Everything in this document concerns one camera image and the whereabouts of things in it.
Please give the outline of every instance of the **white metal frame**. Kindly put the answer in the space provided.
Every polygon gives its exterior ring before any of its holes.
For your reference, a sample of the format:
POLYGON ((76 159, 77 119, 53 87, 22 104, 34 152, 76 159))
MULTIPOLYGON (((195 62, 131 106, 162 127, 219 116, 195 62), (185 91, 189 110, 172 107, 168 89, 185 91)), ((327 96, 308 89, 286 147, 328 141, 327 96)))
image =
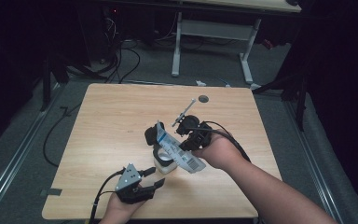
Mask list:
POLYGON ((245 50, 243 53, 240 53, 240 61, 245 81, 249 84, 252 84, 253 79, 248 64, 248 57, 251 52, 252 45, 255 42, 255 37, 257 35, 260 22, 261 19, 257 19, 253 26, 246 26, 209 21, 190 21, 183 20, 182 13, 179 12, 176 28, 176 45, 175 51, 173 53, 172 76, 179 77, 181 54, 180 43, 182 35, 199 35, 247 41, 245 50))

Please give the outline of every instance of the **table top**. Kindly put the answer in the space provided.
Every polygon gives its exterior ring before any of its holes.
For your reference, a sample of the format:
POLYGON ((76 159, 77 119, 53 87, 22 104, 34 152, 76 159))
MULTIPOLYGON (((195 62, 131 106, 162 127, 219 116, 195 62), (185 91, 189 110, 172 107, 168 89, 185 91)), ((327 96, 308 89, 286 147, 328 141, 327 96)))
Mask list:
MULTIPOLYGON (((180 142, 186 139, 171 123, 200 95, 208 103, 196 102, 187 111, 200 121, 223 125, 242 145, 252 162, 281 179, 277 163, 249 89, 91 84, 63 153, 42 215, 46 219, 90 218, 94 198, 104 180, 130 162, 138 170, 155 166, 153 149, 145 141, 145 130, 160 120, 180 142)), ((178 167, 167 175, 156 171, 144 177, 144 187, 165 177, 153 199, 133 218, 256 217, 257 212, 235 182, 207 164, 190 174, 178 167)), ((118 177, 104 190, 113 190, 118 177)), ((102 217, 109 194, 101 196, 96 217, 102 217)))
POLYGON ((213 4, 227 7, 248 7, 282 12, 300 12, 300 6, 291 6, 286 0, 182 0, 184 2, 213 4))

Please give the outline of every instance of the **floor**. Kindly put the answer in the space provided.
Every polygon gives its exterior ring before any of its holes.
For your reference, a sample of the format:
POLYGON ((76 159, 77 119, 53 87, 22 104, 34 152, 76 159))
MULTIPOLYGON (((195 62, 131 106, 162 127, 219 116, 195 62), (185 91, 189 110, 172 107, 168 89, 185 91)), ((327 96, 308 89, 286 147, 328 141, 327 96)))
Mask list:
MULTIPOLYGON (((133 41, 125 45, 118 73, 123 77, 134 70, 123 83, 195 86, 196 81, 201 81, 207 86, 229 84, 250 88, 249 83, 244 82, 236 54, 189 44, 182 52, 181 75, 171 77, 172 45, 148 47, 133 41)), ((253 47, 249 64, 256 84, 264 85, 275 78, 289 49, 290 45, 274 49, 253 47)), ((93 69, 101 66, 95 63, 93 69)), ((70 116, 63 117, 63 112, 81 103, 88 85, 93 82, 101 81, 71 75, 68 84, 55 86, 53 102, 44 112, 40 112, 42 85, 39 83, 33 99, 13 117, 0 138, 0 223, 84 223, 84 220, 42 218, 46 200, 43 190, 50 187, 56 171, 43 152, 50 161, 59 163, 76 121, 76 109, 70 116)), ((300 132, 294 123, 296 102, 283 102, 280 91, 257 94, 255 100, 283 181, 319 204, 340 223, 358 223, 356 193, 335 157, 311 99, 308 97, 306 102, 305 132, 300 132)))

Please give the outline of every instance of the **gray carpet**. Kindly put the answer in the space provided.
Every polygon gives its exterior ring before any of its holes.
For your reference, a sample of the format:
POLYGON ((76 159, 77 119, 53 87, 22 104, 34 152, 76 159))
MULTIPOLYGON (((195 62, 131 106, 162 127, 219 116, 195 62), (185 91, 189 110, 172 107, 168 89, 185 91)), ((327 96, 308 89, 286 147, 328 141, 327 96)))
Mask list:
MULTIPOLYGON (((130 47, 134 43, 129 42, 127 45, 130 47)), ((275 78, 289 49, 290 46, 270 50, 259 45, 253 47, 249 64, 256 84, 266 84, 275 78)), ((171 77, 172 46, 156 45, 152 48, 139 44, 133 50, 139 53, 141 62, 125 78, 125 82, 133 83, 133 80, 137 80, 194 86, 196 80, 200 80, 207 86, 224 86, 225 83, 219 79, 221 78, 233 87, 249 88, 249 85, 244 82, 239 58, 235 54, 211 52, 207 46, 201 46, 195 50, 184 49, 182 51, 181 75, 173 78, 171 77)), ((123 76, 136 64, 137 56, 133 52, 123 49, 119 74, 123 76)), ((100 66, 96 63, 93 69, 100 66)), ((51 221, 41 217, 46 200, 46 197, 41 196, 41 191, 50 187, 56 172, 56 168, 48 164, 43 157, 43 145, 50 128, 62 117, 63 107, 70 109, 78 105, 86 88, 92 82, 96 81, 87 77, 71 76, 71 81, 65 87, 60 87, 62 93, 57 96, 57 101, 48 112, 39 132, 34 136, 28 155, 0 202, 0 223, 62 223, 62 220, 51 221)), ((29 127, 40 113, 41 92, 42 88, 39 84, 34 89, 33 99, 12 119, 10 126, 0 138, 0 176, 16 153, 29 127)), ((285 104, 279 97, 279 91, 267 91, 256 95, 255 99, 283 181, 323 207, 323 201, 307 166, 296 126, 293 125, 293 118, 288 115, 285 104)), ((59 163, 61 159, 66 141, 76 120, 76 112, 77 110, 65 117, 48 139, 47 154, 55 163, 59 163)), ((304 125, 304 134, 310 143, 326 183, 332 191, 342 222, 358 223, 357 196, 326 139, 309 97, 304 125)), ((77 220, 70 223, 84 223, 84 221, 77 220)))

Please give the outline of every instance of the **hand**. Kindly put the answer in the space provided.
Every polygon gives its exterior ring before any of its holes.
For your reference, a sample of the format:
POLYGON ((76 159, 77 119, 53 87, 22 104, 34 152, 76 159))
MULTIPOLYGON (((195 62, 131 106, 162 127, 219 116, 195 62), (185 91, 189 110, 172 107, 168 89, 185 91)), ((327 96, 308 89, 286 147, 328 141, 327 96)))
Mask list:
POLYGON ((212 167, 226 170, 227 167, 237 161, 244 160, 237 148, 224 136, 212 133, 211 144, 199 150, 192 151, 193 155, 205 159, 212 167))
POLYGON ((125 224, 138 208, 140 208, 146 201, 127 204, 122 203, 115 193, 112 193, 109 199, 109 203, 106 208, 106 212, 103 215, 101 224, 125 224))

